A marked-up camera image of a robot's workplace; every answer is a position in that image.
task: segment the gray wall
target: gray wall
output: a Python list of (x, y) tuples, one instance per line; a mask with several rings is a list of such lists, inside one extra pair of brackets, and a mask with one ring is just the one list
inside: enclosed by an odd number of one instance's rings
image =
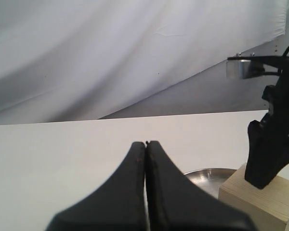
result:
[[(251, 52), (255, 52), (256, 55), (281, 55), (288, 45), (289, 12), (286, 35), (246, 51), (243, 55)], [(225, 70), (225, 62), (219, 63), (181, 83), (104, 118), (267, 109), (266, 102), (261, 99), (262, 92), (266, 85), (275, 84), (277, 77), (267, 76), (248, 80), (232, 80), (226, 78)]]

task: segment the wooden block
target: wooden block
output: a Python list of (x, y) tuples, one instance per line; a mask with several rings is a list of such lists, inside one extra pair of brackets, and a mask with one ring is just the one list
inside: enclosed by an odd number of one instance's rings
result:
[(249, 214), (259, 231), (289, 231), (289, 180), (277, 176), (259, 190), (244, 180), (245, 168), (220, 187), (218, 199)]

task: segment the white fabric backdrop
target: white fabric backdrop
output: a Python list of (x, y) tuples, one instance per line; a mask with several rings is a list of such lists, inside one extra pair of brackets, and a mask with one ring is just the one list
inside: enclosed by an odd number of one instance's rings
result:
[(285, 33), (287, 0), (0, 0), (0, 124), (97, 119)]

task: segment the white table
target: white table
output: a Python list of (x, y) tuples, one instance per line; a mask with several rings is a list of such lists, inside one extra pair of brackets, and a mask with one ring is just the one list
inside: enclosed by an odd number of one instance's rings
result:
[[(0, 126), (0, 231), (42, 231), (98, 188), (133, 141), (158, 140), (182, 172), (239, 168), (265, 111)], [(289, 166), (281, 175), (289, 179)]]

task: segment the silver metal plate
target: silver metal plate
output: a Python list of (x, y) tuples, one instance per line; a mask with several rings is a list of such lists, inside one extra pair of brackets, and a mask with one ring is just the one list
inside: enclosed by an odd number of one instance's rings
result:
[(220, 186), (234, 174), (235, 169), (206, 168), (185, 173), (195, 185), (208, 194), (218, 198)]

